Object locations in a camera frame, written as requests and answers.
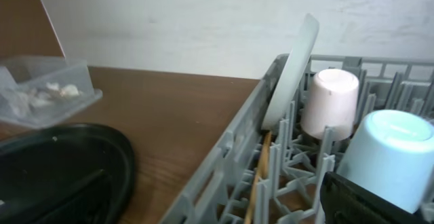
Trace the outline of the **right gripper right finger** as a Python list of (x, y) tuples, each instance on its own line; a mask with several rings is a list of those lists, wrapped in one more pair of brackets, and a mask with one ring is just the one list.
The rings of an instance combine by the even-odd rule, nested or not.
[(320, 202), (326, 224), (429, 224), (335, 172), (325, 173)]

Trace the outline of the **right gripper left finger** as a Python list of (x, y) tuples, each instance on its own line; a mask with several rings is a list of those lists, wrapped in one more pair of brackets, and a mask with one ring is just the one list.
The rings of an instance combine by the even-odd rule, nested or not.
[(105, 223), (111, 205), (112, 179), (96, 170), (56, 190), (1, 196), (1, 223)]

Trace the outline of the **blue cup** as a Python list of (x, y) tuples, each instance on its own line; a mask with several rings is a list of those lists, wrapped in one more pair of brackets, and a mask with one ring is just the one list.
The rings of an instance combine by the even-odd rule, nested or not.
[(433, 172), (433, 125), (404, 111), (364, 117), (336, 173), (411, 214)]

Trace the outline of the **wooden chopstick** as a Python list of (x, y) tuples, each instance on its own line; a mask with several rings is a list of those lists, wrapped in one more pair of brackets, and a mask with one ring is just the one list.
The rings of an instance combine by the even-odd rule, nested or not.
[(269, 152), (270, 152), (271, 141), (272, 141), (272, 132), (267, 131), (267, 133), (264, 136), (264, 141), (260, 153), (260, 159), (258, 161), (256, 173), (254, 176), (254, 181), (252, 184), (252, 189), (250, 193), (250, 203), (245, 214), (244, 224), (252, 223), (254, 209), (256, 205), (256, 196), (257, 196), (256, 187), (259, 182), (259, 179), (268, 177), (268, 170), (269, 170), (268, 164), (269, 164)]

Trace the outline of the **pink cup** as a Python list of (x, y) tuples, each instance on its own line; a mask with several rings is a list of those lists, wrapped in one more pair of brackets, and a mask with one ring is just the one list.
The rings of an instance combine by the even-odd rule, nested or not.
[(331, 127), (335, 141), (350, 137), (358, 94), (359, 80), (354, 74), (342, 69), (316, 73), (302, 112), (302, 130), (313, 138), (322, 139), (326, 128)]

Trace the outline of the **white gold wrapper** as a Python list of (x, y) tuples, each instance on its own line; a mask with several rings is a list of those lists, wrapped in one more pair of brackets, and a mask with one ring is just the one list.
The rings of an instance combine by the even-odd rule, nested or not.
[(1, 92), (17, 117), (29, 116), (35, 109), (83, 95), (76, 85), (61, 87), (59, 83), (46, 83), (44, 88), (5, 89)]

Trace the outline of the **grey plate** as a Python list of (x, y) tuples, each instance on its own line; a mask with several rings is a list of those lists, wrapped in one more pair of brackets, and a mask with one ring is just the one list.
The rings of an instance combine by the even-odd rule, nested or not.
[(319, 21), (312, 14), (306, 14), (267, 107), (262, 130), (272, 130), (284, 116), (307, 67), (318, 33)]

